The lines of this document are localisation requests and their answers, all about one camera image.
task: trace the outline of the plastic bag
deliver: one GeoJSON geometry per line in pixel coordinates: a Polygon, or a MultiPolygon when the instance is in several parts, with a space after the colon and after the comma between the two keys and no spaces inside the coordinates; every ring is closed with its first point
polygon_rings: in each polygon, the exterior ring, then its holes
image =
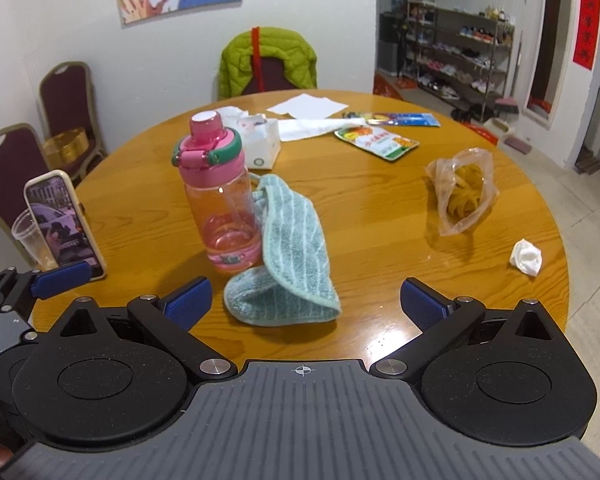
{"type": "Polygon", "coordinates": [[[438,158],[427,165],[426,171],[436,188],[441,236],[457,235],[474,225],[493,204],[498,194],[498,189],[493,182],[493,157],[490,152],[482,148],[462,150],[454,158],[438,158]],[[456,188],[456,171],[469,164],[475,164],[482,171],[480,200],[478,207],[471,214],[456,221],[447,210],[449,199],[456,188]]]}

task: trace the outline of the plastic cup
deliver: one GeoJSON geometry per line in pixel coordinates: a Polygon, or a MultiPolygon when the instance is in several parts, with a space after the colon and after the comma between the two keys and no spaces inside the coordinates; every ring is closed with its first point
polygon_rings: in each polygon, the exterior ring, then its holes
{"type": "Polygon", "coordinates": [[[31,255],[42,270],[51,270],[58,266],[40,228],[33,221],[31,212],[28,209],[16,218],[13,227],[11,227],[11,234],[24,246],[27,253],[31,255]]]}

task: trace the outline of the mirror frame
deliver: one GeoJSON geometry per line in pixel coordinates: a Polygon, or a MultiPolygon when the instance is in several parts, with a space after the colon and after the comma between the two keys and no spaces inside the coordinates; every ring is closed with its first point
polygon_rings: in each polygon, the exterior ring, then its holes
{"type": "MultiPolygon", "coordinates": [[[[576,19],[576,2],[577,0],[571,0],[571,15],[569,18],[569,30],[567,31],[567,41],[568,48],[564,49],[564,57],[562,59],[562,67],[560,69],[560,77],[558,78],[558,85],[555,89],[555,98],[554,102],[551,106],[551,113],[549,113],[549,117],[545,119],[541,115],[535,113],[533,110],[530,110],[527,107],[529,102],[529,98],[531,97],[531,88],[534,84],[534,78],[536,77],[536,66],[538,65],[538,55],[540,54],[540,41],[536,44],[536,49],[534,53],[534,65],[533,70],[531,72],[531,79],[529,80],[528,89],[526,90],[526,98],[525,102],[522,106],[522,111],[525,115],[529,116],[533,120],[535,120],[540,125],[544,126],[547,130],[551,127],[551,124],[554,121],[555,111],[557,109],[557,104],[560,102],[560,95],[562,94],[562,85],[564,84],[564,75],[567,72],[567,66],[569,64],[569,60],[573,56],[573,45],[575,42],[575,36],[573,34],[575,19],[576,19]]],[[[546,0],[542,0],[542,9],[540,10],[540,16],[542,19],[540,20],[540,27],[538,28],[538,38],[542,38],[542,28],[544,27],[544,7],[546,5],[546,0]]]]}

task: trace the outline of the smartphone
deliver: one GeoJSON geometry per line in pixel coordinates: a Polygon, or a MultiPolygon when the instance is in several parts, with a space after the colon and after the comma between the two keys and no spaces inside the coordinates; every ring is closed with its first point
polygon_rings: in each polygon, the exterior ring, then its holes
{"type": "Polygon", "coordinates": [[[32,178],[24,185],[24,200],[58,266],[85,261],[91,266],[91,281],[105,277],[102,254],[69,175],[53,170],[32,178]]]}

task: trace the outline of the wooden table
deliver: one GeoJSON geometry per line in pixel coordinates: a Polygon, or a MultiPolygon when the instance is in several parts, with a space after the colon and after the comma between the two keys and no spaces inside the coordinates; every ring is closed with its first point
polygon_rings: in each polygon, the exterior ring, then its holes
{"type": "MultiPolygon", "coordinates": [[[[350,110],[426,111],[407,102],[346,91],[311,91],[350,110]]],[[[252,113],[295,95],[270,92],[210,104],[252,113]]],[[[504,153],[471,130],[437,115],[441,128],[389,128],[420,147],[389,163],[333,135],[284,143],[275,173],[315,205],[327,241],[331,277],[342,314],[332,322],[260,328],[224,308],[226,278],[206,259],[171,150],[187,132],[192,112],[163,122],[109,155],[77,189],[109,275],[48,301],[34,322],[48,330],[69,302],[93,296],[100,306],[125,305],[145,293],[165,295],[203,274],[214,288],[211,310],[192,334],[232,359],[362,358],[367,365],[419,334],[400,309],[398,292],[415,276],[447,297],[468,295],[491,308],[513,308],[538,298],[564,328],[569,303],[567,261],[544,200],[504,153]],[[433,187],[424,167],[478,146],[493,152],[500,195],[472,232],[440,237],[433,187]],[[509,265],[521,238],[542,250],[542,270],[530,278],[509,265]]]]}

